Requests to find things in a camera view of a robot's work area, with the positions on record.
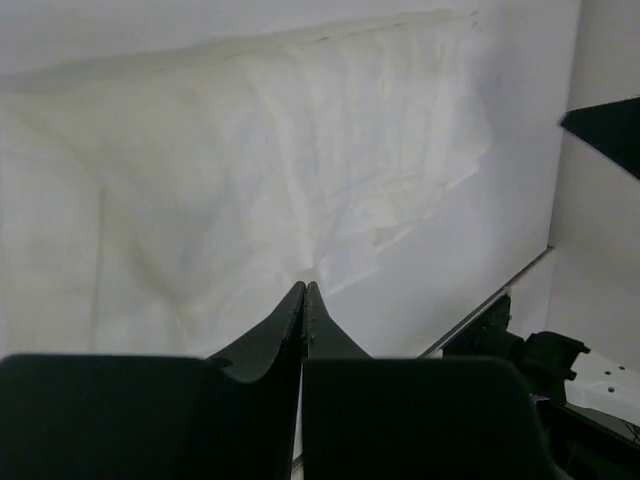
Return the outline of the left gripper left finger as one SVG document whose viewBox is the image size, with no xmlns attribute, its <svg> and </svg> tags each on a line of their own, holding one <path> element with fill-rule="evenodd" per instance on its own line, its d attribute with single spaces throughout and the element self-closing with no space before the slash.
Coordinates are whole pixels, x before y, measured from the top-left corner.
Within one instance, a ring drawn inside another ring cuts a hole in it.
<svg viewBox="0 0 640 480">
<path fill-rule="evenodd" d="M 206 358 L 14 354 L 1 363 L 5 479 L 287 479 L 305 286 Z"/>
</svg>

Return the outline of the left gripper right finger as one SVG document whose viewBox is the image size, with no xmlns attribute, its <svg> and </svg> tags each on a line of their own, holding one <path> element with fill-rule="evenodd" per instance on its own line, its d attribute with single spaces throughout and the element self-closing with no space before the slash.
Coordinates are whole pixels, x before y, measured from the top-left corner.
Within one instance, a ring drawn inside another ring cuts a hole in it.
<svg viewBox="0 0 640 480">
<path fill-rule="evenodd" d="M 304 300 L 308 479 L 561 479 L 525 382 L 492 358 L 375 359 Z"/>
</svg>

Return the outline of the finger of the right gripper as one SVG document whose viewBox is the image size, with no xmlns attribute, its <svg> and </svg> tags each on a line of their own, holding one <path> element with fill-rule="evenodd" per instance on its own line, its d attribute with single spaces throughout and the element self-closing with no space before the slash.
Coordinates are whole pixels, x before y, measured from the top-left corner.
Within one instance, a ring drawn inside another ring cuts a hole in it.
<svg viewBox="0 0 640 480">
<path fill-rule="evenodd" d="M 639 179 L 638 97 L 568 111 L 560 126 Z"/>
</svg>

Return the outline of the white pleated skirt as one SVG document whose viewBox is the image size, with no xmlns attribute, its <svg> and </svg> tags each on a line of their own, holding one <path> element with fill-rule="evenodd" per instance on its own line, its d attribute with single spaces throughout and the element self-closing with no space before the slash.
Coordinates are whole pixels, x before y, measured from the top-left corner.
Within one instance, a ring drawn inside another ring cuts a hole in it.
<svg viewBox="0 0 640 480">
<path fill-rule="evenodd" d="M 1 93 L 1 349 L 205 354 L 477 171 L 451 10 L 67 65 Z"/>
</svg>

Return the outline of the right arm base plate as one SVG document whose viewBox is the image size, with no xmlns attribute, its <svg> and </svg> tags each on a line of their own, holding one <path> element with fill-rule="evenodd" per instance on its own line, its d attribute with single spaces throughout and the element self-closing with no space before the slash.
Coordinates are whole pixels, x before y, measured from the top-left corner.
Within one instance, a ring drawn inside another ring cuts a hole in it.
<svg viewBox="0 0 640 480">
<path fill-rule="evenodd" d="M 503 297 L 465 333 L 444 347 L 446 356 L 491 356 L 513 364 L 525 378 L 563 479 L 636 479 L 639 422 L 545 398 L 533 391 L 518 358 L 528 338 L 509 331 L 511 300 Z"/>
</svg>

